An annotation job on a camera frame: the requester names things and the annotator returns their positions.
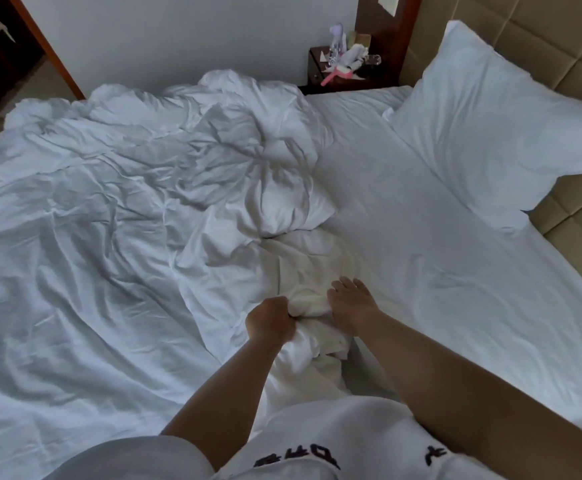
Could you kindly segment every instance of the crumpled white duvet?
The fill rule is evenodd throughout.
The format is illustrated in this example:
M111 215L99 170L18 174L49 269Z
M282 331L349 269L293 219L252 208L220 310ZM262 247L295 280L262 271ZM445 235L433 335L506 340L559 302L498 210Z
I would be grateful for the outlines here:
M332 141L298 89L230 71L156 97L103 86L27 100L0 134L0 479L155 434L284 294L302 317L254 433L290 404L348 394L326 290L362 273L316 229Z

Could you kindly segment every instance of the beige upholstered headboard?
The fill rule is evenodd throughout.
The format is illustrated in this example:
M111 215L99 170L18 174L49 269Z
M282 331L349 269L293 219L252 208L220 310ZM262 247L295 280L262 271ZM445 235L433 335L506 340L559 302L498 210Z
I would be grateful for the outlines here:
M453 19L538 82L582 99L582 0L422 0L400 84L415 85ZM582 175L559 179L530 217L582 275Z

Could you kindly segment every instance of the forearm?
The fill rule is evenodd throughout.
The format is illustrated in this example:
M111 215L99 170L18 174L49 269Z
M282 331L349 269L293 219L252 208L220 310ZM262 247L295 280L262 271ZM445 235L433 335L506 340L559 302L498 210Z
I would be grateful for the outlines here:
M422 426L510 480L582 478L582 431L386 314L359 337Z
M194 444L217 471L248 441L282 342L249 340L189 399L162 435Z

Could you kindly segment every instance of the clear plastic object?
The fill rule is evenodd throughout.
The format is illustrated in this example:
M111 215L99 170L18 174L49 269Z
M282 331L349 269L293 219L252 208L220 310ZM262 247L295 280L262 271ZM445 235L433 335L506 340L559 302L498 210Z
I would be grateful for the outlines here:
M341 23L333 25L330 31L333 35L333 41L329 48L329 66L335 67L340 57L347 51L347 41L344 35L344 26Z

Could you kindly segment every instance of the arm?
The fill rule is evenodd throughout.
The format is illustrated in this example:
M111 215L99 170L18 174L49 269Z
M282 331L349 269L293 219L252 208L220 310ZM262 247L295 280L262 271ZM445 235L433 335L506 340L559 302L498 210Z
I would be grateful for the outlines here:
M509 480L582 479L582 430L519 389L382 313L359 280L333 283L335 323L382 365L415 419Z
M162 435L194 444L215 471L248 441L264 382L275 357L295 333L287 299L270 298L247 317L248 342L173 418Z

